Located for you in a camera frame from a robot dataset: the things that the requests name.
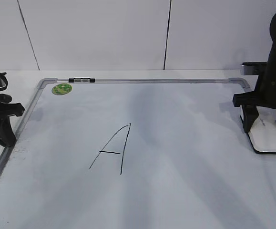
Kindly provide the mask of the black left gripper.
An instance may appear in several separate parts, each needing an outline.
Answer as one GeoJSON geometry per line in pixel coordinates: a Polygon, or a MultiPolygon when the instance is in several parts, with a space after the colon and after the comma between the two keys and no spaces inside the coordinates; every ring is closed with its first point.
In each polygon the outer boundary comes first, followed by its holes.
{"type": "Polygon", "coordinates": [[[25,111],[21,103],[11,101],[10,95],[0,94],[0,145],[3,147],[14,146],[17,141],[9,117],[20,117],[25,111]]]}

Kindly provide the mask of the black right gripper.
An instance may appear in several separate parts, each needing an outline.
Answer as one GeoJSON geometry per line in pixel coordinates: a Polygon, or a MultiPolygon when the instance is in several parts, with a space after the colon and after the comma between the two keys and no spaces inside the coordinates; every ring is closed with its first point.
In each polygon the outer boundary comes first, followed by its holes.
{"type": "Polygon", "coordinates": [[[267,63],[265,71],[257,76],[254,90],[233,96],[233,105],[235,107],[242,105],[245,133],[249,133],[259,117],[257,106],[276,109],[276,63],[267,63]]]}

